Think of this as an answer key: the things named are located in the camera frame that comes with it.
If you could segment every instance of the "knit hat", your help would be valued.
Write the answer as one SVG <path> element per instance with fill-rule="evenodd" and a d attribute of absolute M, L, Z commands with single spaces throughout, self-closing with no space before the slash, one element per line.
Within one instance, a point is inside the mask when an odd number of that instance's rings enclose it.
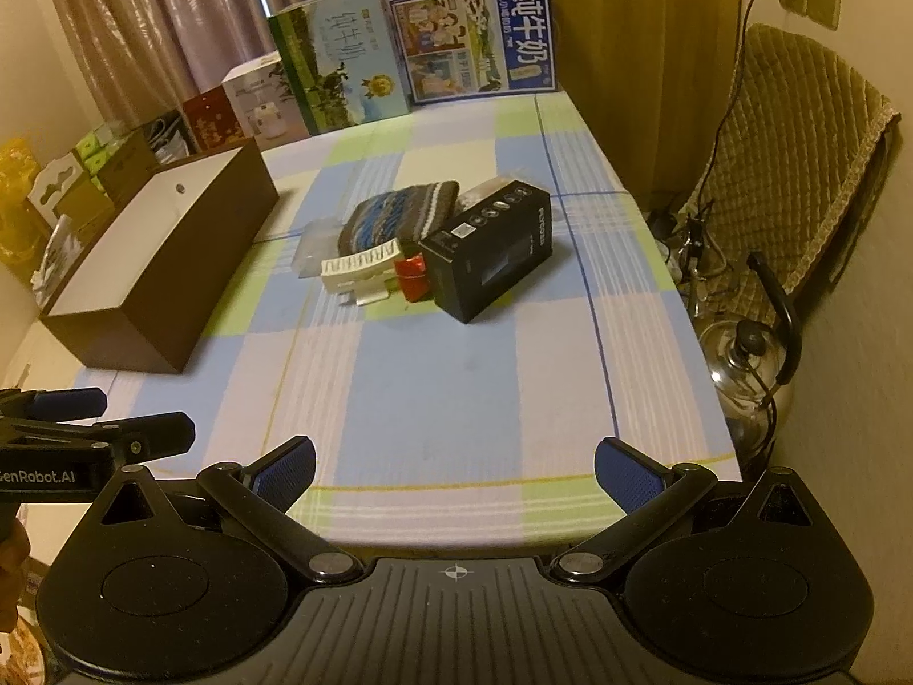
<path fill-rule="evenodd" d="M 364 252 L 391 239 L 418 242 L 436 232 L 454 212 L 459 193 L 455 180 L 410 185 L 359 203 L 342 227 L 341 256 Z"/>

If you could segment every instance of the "checkered tablecloth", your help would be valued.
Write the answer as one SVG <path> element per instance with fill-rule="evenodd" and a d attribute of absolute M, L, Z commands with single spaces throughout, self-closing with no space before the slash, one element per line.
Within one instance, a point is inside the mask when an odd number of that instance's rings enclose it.
<path fill-rule="evenodd" d="M 294 434 L 317 478 L 290 511 L 332 542 L 494 549 L 621 515 L 592 478 L 618 436 L 738 478 L 697 340 L 631 196 L 566 95 L 442 104 L 271 150 L 281 200 L 180 376 L 82 372 L 106 419 L 183 410 L 192 476 Z M 469 325 L 402 295 L 366 308 L 289 269 L 301 227 L 417 182 L 519 173 L 547 189 L 554 256 Z"/>

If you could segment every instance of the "quilted chair cushion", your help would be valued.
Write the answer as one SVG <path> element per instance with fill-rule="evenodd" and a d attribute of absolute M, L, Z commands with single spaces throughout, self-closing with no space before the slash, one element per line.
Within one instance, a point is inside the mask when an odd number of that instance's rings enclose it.
<path fill-rule="evenodd" d="M 846 258 L 870 214 L 884 171 L 866 168 L 898 112 L 887 98 L 811 38 L 755 24 L 745 41 L 745 77 L 720 133 L 703 200 L 714 199 L 710 233 L 734 267 L 752 249 L 765 253 L 787 293 L 808 279 L 837 227 Z M 886 162 L 887 152 L 879 153 Z M 697 191 L 688 200 L 694 207 Z M 834 280 L 838 271 L 832 271 Z M 729 276 L 710 282 L 717 292 Z M 722 308 L 773 321 L 754 274 L 741 273 Z"/>

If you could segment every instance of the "yellow bag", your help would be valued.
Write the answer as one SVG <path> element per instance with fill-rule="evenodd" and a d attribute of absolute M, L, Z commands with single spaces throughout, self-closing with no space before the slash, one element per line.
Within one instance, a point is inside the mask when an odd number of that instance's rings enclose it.
<path fill-rule="evenodd" d="M 0 147 L 0 262 L 31 288 L 50 229 L 26 200 L 40 166 L 24 139 Z"/>

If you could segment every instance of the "green milk box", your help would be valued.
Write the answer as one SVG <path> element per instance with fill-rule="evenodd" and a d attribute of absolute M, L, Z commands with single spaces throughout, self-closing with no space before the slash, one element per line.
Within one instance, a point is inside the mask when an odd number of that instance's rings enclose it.
<path fill-rule="evenodd" d="M 310 133 L 409 112 L 386 0 L 307 0 L 269 28 Z"/>

